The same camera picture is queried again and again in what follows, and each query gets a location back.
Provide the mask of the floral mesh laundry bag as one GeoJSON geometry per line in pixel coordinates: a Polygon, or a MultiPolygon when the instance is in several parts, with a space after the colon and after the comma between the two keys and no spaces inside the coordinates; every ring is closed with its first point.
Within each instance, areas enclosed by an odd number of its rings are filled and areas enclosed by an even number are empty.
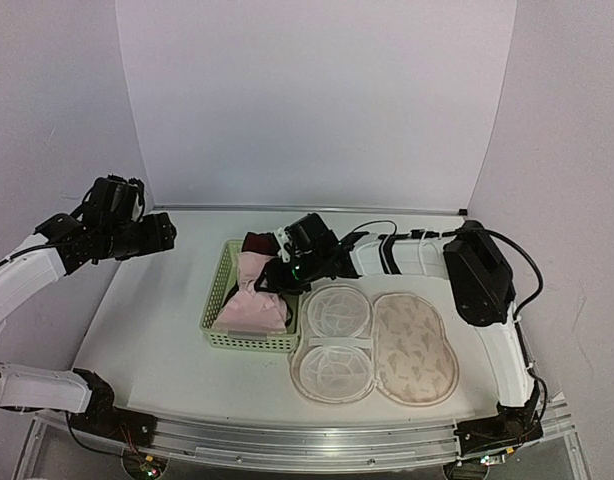
{"type": "Polygon", "coordinates": [[[370,298],[351,285],[321,287],[308,295],[300,325],[290,375],[311,401],[351,404],[377,390],[404,406],[431,407],[458,386],[443,318],[412,293],[370,298]]]}

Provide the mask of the dark red bra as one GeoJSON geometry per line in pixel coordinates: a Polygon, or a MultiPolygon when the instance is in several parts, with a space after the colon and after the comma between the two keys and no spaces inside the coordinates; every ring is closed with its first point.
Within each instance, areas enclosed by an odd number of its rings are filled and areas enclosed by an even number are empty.
{"type": "Polygon", "coordinates": [[[280,245],[273,233],[248,232],[244,237],[241,251],[278,257],[280,255],[280,245]]]}

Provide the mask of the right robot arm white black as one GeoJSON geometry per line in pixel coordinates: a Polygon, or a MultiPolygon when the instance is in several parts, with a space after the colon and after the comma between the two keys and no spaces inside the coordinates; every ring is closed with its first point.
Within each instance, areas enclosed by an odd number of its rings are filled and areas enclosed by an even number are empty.
{"type": "Polygon", "coordinates": [[[268,234],[273,253],[255,280],[256,290],[302,294],[321,279],[435,276],[449,283],[458,316],[475,328],[498,387],[490,433],[511,443],[527,430],[525,407],[545,393],[528,358],[519,320],[543,292],[534,259],[507,236],[466,220],[453,230],[393,229],[374,233],[368,222],[337,236],[317,213],[268,234]]]}

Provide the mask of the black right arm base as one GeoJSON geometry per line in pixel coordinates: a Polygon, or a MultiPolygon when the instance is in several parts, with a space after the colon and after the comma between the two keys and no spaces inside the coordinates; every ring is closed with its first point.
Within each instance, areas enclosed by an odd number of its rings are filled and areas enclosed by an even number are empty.
{"type": "Polygon", "coordinates": [[[459,456],[468,458],[539,440],[543,429],[536,404],[528,401],[523,407],[498,405],[495,416],[461,421],[454,435],[458,439],[459,456]]]}

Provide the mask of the light pink bra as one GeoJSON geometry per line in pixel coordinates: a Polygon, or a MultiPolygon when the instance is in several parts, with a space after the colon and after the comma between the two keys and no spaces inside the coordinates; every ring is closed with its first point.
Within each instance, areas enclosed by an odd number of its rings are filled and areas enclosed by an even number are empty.
{"type": "Polygon", "coordinates": [[[272,257],[241,252],[237,255],[234,295],[221,308],[212,328],[228,332],[285,334],[288,319],[286,302],[274,293],[258,291],[255,283],[272,257]]]}

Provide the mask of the green plastic basket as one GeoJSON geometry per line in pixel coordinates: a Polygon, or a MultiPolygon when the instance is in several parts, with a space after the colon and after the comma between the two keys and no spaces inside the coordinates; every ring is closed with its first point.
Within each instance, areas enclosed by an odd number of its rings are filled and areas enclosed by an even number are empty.
{"type": "Polygon", "coordinates": [[[289,354],[298,346],[302,299],[258,291],[255,281],[277,252],[270,234],[249,232],[222,249],[200,328],[218,349],[289,354]]]}

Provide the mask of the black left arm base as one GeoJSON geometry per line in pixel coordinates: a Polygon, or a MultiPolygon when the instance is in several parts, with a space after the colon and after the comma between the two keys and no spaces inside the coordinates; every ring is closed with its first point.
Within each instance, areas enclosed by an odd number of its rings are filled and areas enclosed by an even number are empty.
{"type": "Polygon", "coordinates": [[[155,436],[155,416],[117,407],[115,394],[109,383],[96,373],[75,368],[91,392],[89,403],[82,413],[69,416],[69,426],[79,432],[97,437],[131,443],[135,447],[150,447],[155,436]]]}

